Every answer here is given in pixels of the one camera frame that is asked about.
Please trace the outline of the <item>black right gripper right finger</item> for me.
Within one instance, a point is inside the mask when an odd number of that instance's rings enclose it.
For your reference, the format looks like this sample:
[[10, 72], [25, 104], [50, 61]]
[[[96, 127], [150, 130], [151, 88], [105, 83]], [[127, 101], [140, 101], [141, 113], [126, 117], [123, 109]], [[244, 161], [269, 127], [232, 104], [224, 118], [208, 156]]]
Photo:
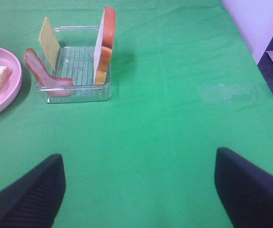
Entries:
[[217, 149], [215, 187], [235, 228], [273, 228], [273, 175], [233, 150]]

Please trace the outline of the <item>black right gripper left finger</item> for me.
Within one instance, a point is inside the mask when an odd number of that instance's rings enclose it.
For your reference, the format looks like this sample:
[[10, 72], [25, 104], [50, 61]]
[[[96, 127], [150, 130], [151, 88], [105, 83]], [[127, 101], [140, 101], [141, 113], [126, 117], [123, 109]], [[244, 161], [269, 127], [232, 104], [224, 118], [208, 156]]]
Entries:
[[65, 191], [62, 155], [52, 154], [0, 191], [0, 228], [52, 227]]

